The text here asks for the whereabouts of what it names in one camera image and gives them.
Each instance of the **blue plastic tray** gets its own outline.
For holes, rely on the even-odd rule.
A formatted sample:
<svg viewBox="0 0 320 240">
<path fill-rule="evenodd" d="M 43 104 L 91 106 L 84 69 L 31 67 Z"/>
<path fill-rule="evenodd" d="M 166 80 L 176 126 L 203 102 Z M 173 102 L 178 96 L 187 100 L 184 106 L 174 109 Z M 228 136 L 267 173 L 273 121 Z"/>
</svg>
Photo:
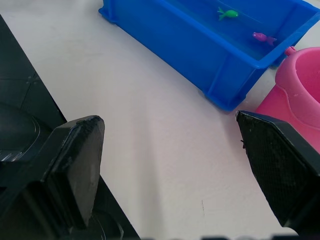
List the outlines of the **blue plastic tray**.
<svg viewBox="0 0 320 240">
<path fill-rule="evenodd" d="M 239 16 L 219 21 L 219 7 Z M 320 19 L 302 0 L 104 0 L 99 12 L 227 111 Z M 275 46 L 253 32 L 277 38 Z"/>
</svg>

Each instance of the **pink bucket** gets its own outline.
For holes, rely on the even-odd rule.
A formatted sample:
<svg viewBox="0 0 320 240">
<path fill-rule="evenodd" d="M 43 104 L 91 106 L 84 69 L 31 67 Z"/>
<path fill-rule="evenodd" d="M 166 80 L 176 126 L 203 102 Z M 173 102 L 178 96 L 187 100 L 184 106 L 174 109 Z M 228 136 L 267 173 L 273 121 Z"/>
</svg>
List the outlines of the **pink bucket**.
<svg viewBox="0 0 320 240">
<path fill-rule="evenodd" d="M 285 54 L 256 113 L 290 123 L 320 153 L 320 47 L 289 47 Z"/>
</svg>

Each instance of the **white tabletop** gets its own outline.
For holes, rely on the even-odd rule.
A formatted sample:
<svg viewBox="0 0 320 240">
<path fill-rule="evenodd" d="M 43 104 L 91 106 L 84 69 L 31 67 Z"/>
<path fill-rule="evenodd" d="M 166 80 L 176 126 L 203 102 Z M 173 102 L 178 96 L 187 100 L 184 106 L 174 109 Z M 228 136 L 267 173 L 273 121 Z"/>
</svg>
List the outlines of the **white tabletop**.
<svg viewBox="0 0 320 240">
<path fill-rule="evenodd" d="M 223 112 L 98 13 L 102 0 L 3 0 L 0 14 L 67 118 L 105 122 L 101 174 L 141 237 L 267 238 L 282 228 L 257 184 L 235 112 Z M 320 24 L 297 49 L 317 46 Z M 237 108 L 254 111 L 268 69 Z"/>
</svg>

